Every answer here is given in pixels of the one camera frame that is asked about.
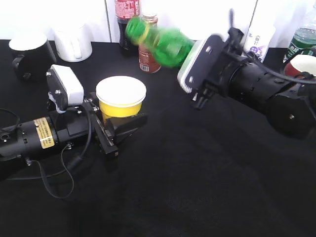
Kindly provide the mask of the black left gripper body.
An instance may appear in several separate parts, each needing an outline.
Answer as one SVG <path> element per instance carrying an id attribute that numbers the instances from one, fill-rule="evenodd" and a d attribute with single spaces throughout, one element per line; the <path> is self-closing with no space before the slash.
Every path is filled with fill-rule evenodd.
<path id="1" fill-rule="evenodd" d="M 63 109 L 61 106 L 64 105 L 65 95 L 49 92 L 48 99 L 51 131 L 56 135 L 54 141 L 57 144 L 79 145 L 86 142 L 82 151 L 85 153 L 90 142 L 95 141 L 106 158 L 114 159 L 118 156 L 114 133 L 106 130 L 95 92 L 84 97 L 81 104 L 68 105 Z"/>

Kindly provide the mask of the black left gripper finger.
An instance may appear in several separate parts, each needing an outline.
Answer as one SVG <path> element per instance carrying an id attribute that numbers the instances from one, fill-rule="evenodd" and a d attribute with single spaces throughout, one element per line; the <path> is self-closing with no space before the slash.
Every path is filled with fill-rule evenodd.
<path id="1" fill-rule="evenodd" d="M 139 128 L 143 127 L 148 120 L 147 114 L 138 114 L 130 117 L 111 117 L 105 120 L 105 132 L 114 144 L 118 145 Z"/>

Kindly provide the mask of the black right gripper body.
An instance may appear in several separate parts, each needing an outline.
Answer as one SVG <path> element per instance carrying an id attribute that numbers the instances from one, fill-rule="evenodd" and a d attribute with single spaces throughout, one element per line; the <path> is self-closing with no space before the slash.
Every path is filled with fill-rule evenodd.
<path id="1" fill-rule="evenodd" d="M 242 68 L 249 64 L 249 59 L 242 56 L 240 42 L 243 32 L 235 27 L 228 31 L 229 37 L 224 42 L 222 53 L 208 73 L 206 79 L 198 90 L 194 90 L 193 107 L 202 109 L 206 102 L 216 94 L 222 97 L 230 97 L 246 106 L 249 106 L 249 98 L 246 97 L 245 79 L 241 76 Z"/>

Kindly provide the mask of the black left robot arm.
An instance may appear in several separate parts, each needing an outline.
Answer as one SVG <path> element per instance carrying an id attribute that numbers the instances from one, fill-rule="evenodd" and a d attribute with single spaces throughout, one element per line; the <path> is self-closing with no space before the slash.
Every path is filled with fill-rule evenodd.
<path id="1" fill-rule="evenodd" d="M 0 130 L 0 178 L 59 153 L 66 145 L 96 143 L 105 159 L 119 155 L 118 145 L 147 123 L 146 114 L 126 118 L 102 119 L 96 96 L 84 99 L 82 105 L 70 106 L 63 114 L 49 108 L 49 114 Z"/>

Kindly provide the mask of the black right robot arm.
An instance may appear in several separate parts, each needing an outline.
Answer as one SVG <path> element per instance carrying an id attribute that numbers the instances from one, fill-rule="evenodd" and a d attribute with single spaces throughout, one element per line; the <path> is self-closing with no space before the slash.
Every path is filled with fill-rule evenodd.
<path id="1" fill-rule="evenodd" d="M 316 133 L 316 78 L 302 72 L 294 77 L 263 65 L 253 53 L 241 54 L 243 33 L 234 27 L 222 41 L 211 35 L 193 60 L 185 83 L 197 91 L 196 108 L 213 94 L 234 100 L 264 114 L 280 134 L 305 139 Z"/>

